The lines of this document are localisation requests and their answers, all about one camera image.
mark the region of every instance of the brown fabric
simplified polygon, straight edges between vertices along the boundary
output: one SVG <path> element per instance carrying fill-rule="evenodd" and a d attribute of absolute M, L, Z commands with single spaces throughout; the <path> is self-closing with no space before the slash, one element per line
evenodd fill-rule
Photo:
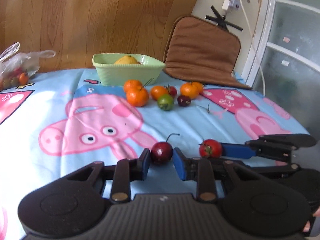
<path fill-rule="evenodd" d="M 251 89 L 231 77 L 240 47 L 235 35 L 197 17 L 184 16 L 173 25 L 164 72 L 185 81 Z"/>

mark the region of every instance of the cartoon eye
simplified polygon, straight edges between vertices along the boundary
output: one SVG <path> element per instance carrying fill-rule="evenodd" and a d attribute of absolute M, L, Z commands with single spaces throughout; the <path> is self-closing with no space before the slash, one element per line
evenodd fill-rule
<path fill-rule="evenodd" d="M 96 142 L 96 137 L 93 134 L 87 133 L 81 136 L 81 141 L 84 144 L 93 144 Z"/>
<path fill-rule="evenodd" d="M 112 126 L 105 126 L 101 129 L 101 131 L 107 136 L 115 136 L 117 134 L 117 129 Z"/>

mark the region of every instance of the wood panel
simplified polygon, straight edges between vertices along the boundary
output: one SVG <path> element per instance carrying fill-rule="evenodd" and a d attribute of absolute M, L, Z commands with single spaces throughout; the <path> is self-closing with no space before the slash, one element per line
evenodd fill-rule
<path fill-rule="evenodd" d="M 95 53 L 138 53 L 162 60 L 174 21 L 196 0 L 0 0 L 0 51 L 53 49 L 42 72 L 92 67 Z"/>

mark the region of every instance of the transparent plastic bag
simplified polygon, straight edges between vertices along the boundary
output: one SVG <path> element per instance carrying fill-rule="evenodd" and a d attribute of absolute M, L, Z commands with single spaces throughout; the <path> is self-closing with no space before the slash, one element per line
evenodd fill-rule
<path fill-rule="evenodd" d="M 14 55 L 19 48 L 20 43 L 17 42 L 0 55 L 0 91 L 27 84 L 29 78 L 40 68 L 39 58 L 50 58 L 56 55 L 53 50 Z"/>

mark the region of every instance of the green basket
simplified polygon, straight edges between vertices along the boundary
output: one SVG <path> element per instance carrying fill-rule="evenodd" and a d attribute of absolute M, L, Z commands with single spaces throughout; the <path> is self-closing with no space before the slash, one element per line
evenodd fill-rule
<path fill-rule="evenodd" d="M 118 59 L 125 55 L 135 57 L 138 64 L 115 65 Z M 95 54 L 92 63 L 97 69 L 101 84 L 104 86 L 123 86 L 129 79 L 139 80 L 142 84 L 147 83 L 151 78 L 152 85 L 165 67 L 165 63 L 155 58 L 139 55 L 139 54 L 123 54 L 123 53 L 103 53 Z"/>

